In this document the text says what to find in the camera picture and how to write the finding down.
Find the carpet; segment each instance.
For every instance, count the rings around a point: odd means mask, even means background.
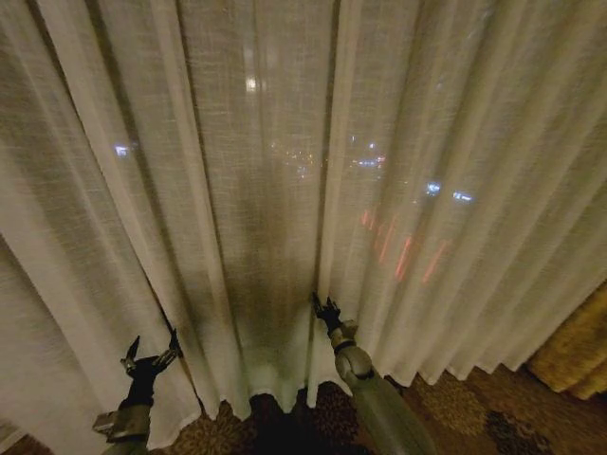
[[[494,374],[473,371],[458,381],[448,373],[434,386],[417,377],[410,388],[393,382],[417,413],[442,454],[607,454],[607,400],[580,401],[549,390],[525,369]],[[270,395],[251,400],[251,416],[240,421],[222,403],[215,421],[202,415],[170,447],[155,455],[377,453],[348,395],[332,383],[319,389],[317,407],[300,391],[289,414]],[[30,437],[7,455],[48,455]]]

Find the curtain fold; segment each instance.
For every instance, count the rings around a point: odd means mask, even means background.
[[[588,399],[607,390],[607,285],[595,291],[527,366],[553,391]]]
[[[158,379],[151,446],[196,396],[313,406],[340,383],[315,288],[401,384],[518,368],[607,276],[606,23],[600,0],[3,2],[0,417],[101,449],[118,360],[167,320],[192,381]]]

